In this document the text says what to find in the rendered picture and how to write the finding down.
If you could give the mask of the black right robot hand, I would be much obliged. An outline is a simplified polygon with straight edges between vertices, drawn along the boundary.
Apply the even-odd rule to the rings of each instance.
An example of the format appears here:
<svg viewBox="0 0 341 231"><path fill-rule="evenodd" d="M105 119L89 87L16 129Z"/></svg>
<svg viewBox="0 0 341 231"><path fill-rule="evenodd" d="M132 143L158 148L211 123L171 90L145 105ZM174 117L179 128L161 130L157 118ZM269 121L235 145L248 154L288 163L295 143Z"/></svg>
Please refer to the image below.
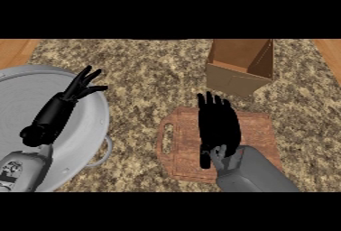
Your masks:
<svg viewBox="0 0 341 231"><path fill-rule="evenodd" d="M211 151L225 147L223 158L235 154L241 143L241 129L236 112L226 99L211 92L198 93L199 167L211 167Z"/></svg>

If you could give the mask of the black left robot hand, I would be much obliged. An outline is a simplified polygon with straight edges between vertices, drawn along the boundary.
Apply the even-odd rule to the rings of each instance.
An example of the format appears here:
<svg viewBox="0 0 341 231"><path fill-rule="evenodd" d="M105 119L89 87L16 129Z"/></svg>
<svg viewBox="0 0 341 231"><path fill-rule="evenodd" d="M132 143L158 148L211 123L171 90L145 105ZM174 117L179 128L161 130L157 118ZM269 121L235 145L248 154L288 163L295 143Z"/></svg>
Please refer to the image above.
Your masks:
<svg viewBox="0 0 341 231"><path fill-rule="evenodd" d="M68 123L78 100L98 91L105 91L106 86L90 87L90 81L101 75L102 70L90 72L92 66L80 71L71 84L58 92L44 104L30 126L21 130L22 143L30 147L55 143Z"/></svg>

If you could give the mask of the brown wooden cutting board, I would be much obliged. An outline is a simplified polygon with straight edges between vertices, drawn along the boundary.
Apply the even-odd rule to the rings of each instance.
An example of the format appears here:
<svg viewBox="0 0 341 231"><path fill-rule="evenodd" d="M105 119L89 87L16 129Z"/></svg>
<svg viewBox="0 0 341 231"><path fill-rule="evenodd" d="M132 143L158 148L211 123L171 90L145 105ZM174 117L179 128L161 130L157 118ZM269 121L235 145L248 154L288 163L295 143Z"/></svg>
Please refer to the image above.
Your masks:
<svg viewBox="0 0 341 231"><path fill-rule="evenodd" d="M282 170L276 136L270 115L238 111L241 144L253 146L266 156L273 165ZM170 152L163 152L166 125L173 125ZM163 118L157 131L157 157L168 176L176 180L214 183L216 169L199 168L199 133L198 109L179 106Z"/></svg>

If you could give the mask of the brown cardboard box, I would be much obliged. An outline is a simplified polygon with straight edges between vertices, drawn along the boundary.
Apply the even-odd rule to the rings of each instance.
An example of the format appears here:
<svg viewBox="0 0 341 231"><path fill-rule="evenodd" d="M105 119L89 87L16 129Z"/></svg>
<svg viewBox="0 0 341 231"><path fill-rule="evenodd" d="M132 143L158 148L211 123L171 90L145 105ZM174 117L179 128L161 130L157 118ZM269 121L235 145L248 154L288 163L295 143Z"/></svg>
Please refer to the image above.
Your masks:
<svg viewBox="0 0 341 231"><path fill-rule="evenodd" d="M273 81L272 39L214 39L207 61L207 87L247 97Z"/></svg>

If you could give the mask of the large grey metal pot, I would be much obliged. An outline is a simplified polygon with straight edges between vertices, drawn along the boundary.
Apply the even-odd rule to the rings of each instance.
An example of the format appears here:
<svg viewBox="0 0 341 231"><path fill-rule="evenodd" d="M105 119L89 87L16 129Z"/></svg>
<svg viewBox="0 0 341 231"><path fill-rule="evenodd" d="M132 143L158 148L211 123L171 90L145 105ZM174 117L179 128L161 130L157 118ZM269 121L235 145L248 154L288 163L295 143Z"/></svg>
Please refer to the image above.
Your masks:
<svg viewBox="0 0 341 231"><path fill-rule="evenodd" d="M53 191L87 168L108 135L101 72L46 65L0 69L0 191Z"/></svg>

